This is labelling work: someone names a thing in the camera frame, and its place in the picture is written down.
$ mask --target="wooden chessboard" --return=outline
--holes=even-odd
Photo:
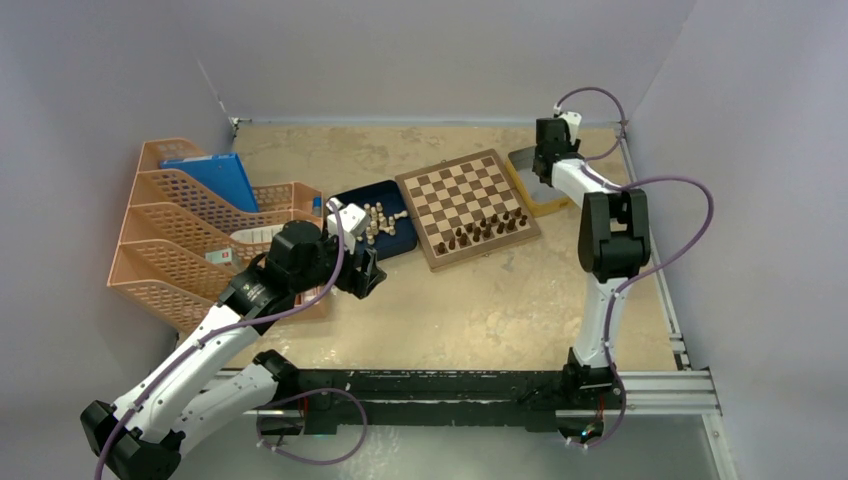
[[[395,180],[432,271],[518,245],[541,234],[494,150],[443,161],[398,175]],[[520,225],[520,217],[514,215],[519,208],[521,216],[527,216],[525,225]],[[504,214],[515,220],[514,229],[504,228],[502,233],[497,233],[498,223],[508,222]],[[495,215],[498,223],[492,224]],[[484,219],[494,227],[491,235],[489,238],[481,235],[474,241],[473,230],[468,232],[466,228],[469,224],[472,228],[480,227]],[[460,245],[457,229],[468,232],[465,246]],[[451,239],[455,248],[446,248],[441,253],[439,244],[444,243],[447,247]]]

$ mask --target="tabletop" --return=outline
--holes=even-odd
[[[581,129],[581,153],[605,151],[611,129]],[[325,198],[410,170],[494,148],[502,159],[534,144],[533,128],[246,125],[239,153],[253,185],[298,181]],[[620,151],[593,167],[626,182]],[[558,370],[583,315],[580,211],[537,218],[542,236],[438,273],[419,245],[380,260],[388,274],[364,300],[334,294],[319,320],[280,321],[228,367],[276,349],[301,368]],[[676,370],[656,283],[635,284],[617,346],[622,370]]]

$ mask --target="purple cable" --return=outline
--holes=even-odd
[[[582,88],[578,88],[576,90],[572,90],[572,91],[566,93],[565,95],[563,95],[562,98],[560,98],[559,101],[556,103],[556,105],[555,105],[556,108],[560,108],[564,101],[566,101],[570,97],[572,97],[572,96],[574,96],[578,93],[581,93],[581,92],[600,92],[600,93],[603,93],[604,95],[609,97],[615,103],[615,108],[618,109],[618,116],[619,116],[619,119],[620,119],[618,123],[621,124],[621,134],[618,135],[617,137],[615,137],[615,143],[612,145],[612,147],[609,150],[607,150],[606,152],[604,152],[600,155],[595,155],[593,157],[586,157],[586,161],[591,162],[593,160],[600,160],[602,158],[607,158],[612,152],[615,151],[616,148],[619,147],[619,145],[621,145],[621,139],[626,136],[625,127],[627,126],[627,117],[625,117],[625,115],[624,115],[624,107],[621,106],[621,102],[618,101],[618,98],[616,98],[615,95],[610,93],[608,90],[605,90],[601,87],[582,87]]]
[[[341,215],[339,215],[338,210],[336,210],[336,208],[332,205],[328,205],[328,207],[330,207],[330,210],[336,216],[336,224],[341,225],[342,219],[341,219]],[[312,305],[315,305],[315,303],[317,303],[319,300],[324,298],[324,296],[327,295],[330,292],[330,289],[336,283],[336,280],[339,278],[339,274],[342,271],[342,263],[344,261],[344,238],[343,238],[344,236],[339,235],[338,237],[339,237],[339,254],[338,254],[338,257],[336,258],[336,266],[333,270],[332,275],[330,275],[330,280],[327,281],[326,285],[324,285],[324,288],[321,289],[321,291],[318,293],[318,295],[315,298],[307,301],[306,303],[304,303],[303,305],[301,305],[299,307],[294,307],[291,310],[287,310],[285,312],[277,313],[277,314],[274,314],[274,315],[268,315],[267,317],[256,318],[256,319],[253,319],[253,320],[250,320],[250,321],[247,321],[247,322],[234,323],[234,324],[228,325],[226,327],[221,327],[221,328],[212,330],[208,334],[206,334],[205,336],[200,338],[199,343],[201,345],[206,345],[206,343],[209,342],[209,340],[211,340],[212,338],[214,338],[214,337],[216,337],[216,336],[218,336],[222,333],[229,332],[230,330],[235,330],[237,328],[252,327],[252,326],[255,326],[255,325],[261,325],[263,323],[268,323],[268,322],[274,322],[274,321],[280,320],[282,318],[286,318],[286,317],[290,317],[292,315],[298,314],[298,313],[302,312],[303,310],[306,310],[307,308],[311,307]],[[165,380],[165,378],[167,378],[168,375],[170,375],[171,372],[174,371],[174,369],[176,369],[184,361],[186,361],[186,359],[188,359],[188,357],[190,357],[196,350],[198,350],[198,348],[195,347],[194,345],[189,346],[185,351],[183,351],[182,354],[180,354],[177,358],[175,358],[173,362],[171,362],[167,367],[165,367],[162,370],[162,372],[159,373],[159,375],[156,376],[156,378],[154,378],[150,382],[149,385],[147,385],[147,387],[141,392],[141,394],[138,396],[138,398],[136,398],[133,401],[133,406],[135,408],[140,407],[145,402],[145,400],[150,398],[150,394],[153,392],[153,390],[155,390],[156,387],[158,387],[159,384],[162,383],[162,381]],[[120,420],[118,420],[118,423],[115,425],[115,428],[112,429],[112,432],[109,433],[109,436],[106,438],[106,442],[103,444],[103,448],[100,451],[100,456],[97,458],[97,466],[94,469],[94,480],[101,480],[101,478],[103,477],[103,468],[106,466],[106,457],[109,456],[109,451],[112,449],[112,445],[115,443],[115,440],[117,440],[118,433],[121,431],[121,429],[123,429],[127,425],[127,423],[130,421],[132,416],[135,415],[135,412],[136,412],[136,410],[133,409],[133,408],[127,410],[126,413],[124,413],[121,416]]]
[[[618,374],[618,367],[616,366],[615,361],[612,358],[612,353],[610,352],[610,349],[609,349],[610,323],[612,322],[612,311],[613,311],[613,308],[615,307],[616,294],[620,294],[621,292],[625,291],[628,287],[630,287],[634,283],[638,282],[639,280],[642,280],[643,278],[645,278],[649,275],[652,275],[652,274],[658,272],[659,270],[662,270],[663,268],[671,265],[678,258],[682,257],[686,252],[688,252],[690,248],[695,246],[695,244],[698,243],[698,241],[701,239],[701,237],[704,236],[704,233],[707,231],[707,228],[709,228],[710,223],[712,223],[712,221],[713,221],[713,212],[715,210],[715,203],[713,201],[713,195],[712,195],[712,193],[710,193],[710,190],[707,188],[707,186],[704,185],[703,183],[699,182],[698,180],[695,180],[694,178],[690,178],[690,177],[684,177],[684,176],[678,176],[678,175],[660,175],[660,176],[656,176],[656,177],[646,178],[644,180],[637,180],[635,182],[629,183],[629,184],[624,185],[624,186],[618,186],[618,185],[614,185],[614,184],[610,184],[610,183],[606,182],[603,178],[601,178],[600,176],[593,173],[591,170],[589,170],[589,168],[587,168],[585,163],[580,166],[580,170],[584,174],[586,174],[587,177],[591,178],[595,182],[606,186],[610,190],[615,190],[615,191],[618,191],[618,192],[623,192],[623,191],[626,191],[626,190],[630,190],[632,188],[641,187],[642,185],[648,185],[648,184],[651,184],[651,183],[683,182],[683,183],[688,183],[690,185],[694,185],[694,186],[698,187],[699,189],[701,189],[702,192],[704,192],[704,196],[707,197],[707,216],[704,219],[704,223],[701,225],[701,228],[699,228],[698,231],[695,233],[695,235],[692,237],[692,239],[689,240],[689,243],[687,243],[680,250],[675,252],[674,255],[668,257],[668,259],[666,259],[664,262],[660,262],[659,264],[654,265],[653,267],[645,270],[644,272],[639,273],[635,277],[630,278],[626,282],[622,283],[621,286],[619,286],[618,288],[615,289],[613,296],[610,297],[610,301],[607,304],[606,315],[604,316],[604,356],[607,359],[607,363],[609,363],[610,370],[612,370],[612,374],[615,377],[616,382],[619,385],[621,385],[621,412],[619,413],[618,417],[616,417],[615,423],[613,423],[612,427],[609,430],[607,430],[601,438],[592,442],[591,444],[589,444],[589,443],[585,444],[586,447],[590,447],[590,446],[591,447],[597,447],[598,445],[607,441],[607,439],[609,439],[615,433],[615,431],[618,430],[618,427],[621,425],[621,422],[624,420],[624,412],[627,410],[627,392],[624,389],[624,382],[621,380],[621,376]]]
[[[283,400],[277,400],[276,402],[271,402],[263,408],[274,408],[274,407],[277,407],[277,406],[282,406],[282,405],[285,405],[289,402],[293,402],[295,400],[300,400],[301,398],[311,397],[312,395],[316,395],[318,393],[325,393],[325,392],[336,393],[336,394],[339,394],[339,395],[342,395],[342,396],[349,398],[353,402],[353,404],[356,405],[356,408],[359,409],[359,414],[362,416],[362,433],[359,435],[359,441],[356,442],[356,445],[354,445],[353,448],[349,452],[345,453],[341,457],[334,458],[332,460],[313,460],[311,458],[301,457],[299,455],[289,453],[285,450],[281,450],[276,445],[271,445],[270,443],[268,443],[268,441],[266,441],[264,438],[262,438],[262,429],[259,427],[259,421],[261,419],[257,418],[256,419],[256,435],[259,437],[259,445],[262,445],[263,447],[267,448],[268,450],[270,450],[274,453],[277,453],[277,454],[282,455],[284,457],[291,458],[292,460],[297,460],[298,462],[305,463],[307,465],[321,465],[321,466],[323,466],[323,465],[334,465],[336,463],[341,463],[341,462],[347,460],[348,458],[352,457],[353,454],[355,454],[359,450],[359,448],[362,447],[362,444],[365,443],[365,436],[368,433],[368,417],[367,417],[367,415],[365,415],[365,407],[362,406],[362,403],[360,403],[359,400],[357,400],[356,397],[351,395],[349,392],[346,392],[344,390],[340,390],[338,388],[329,388],[329,387],[327,387],[327,388],[316,388],[315,390],[310,390],[308,392],[299,393],[299,394],[297,394],[293,397],[284,398]]]

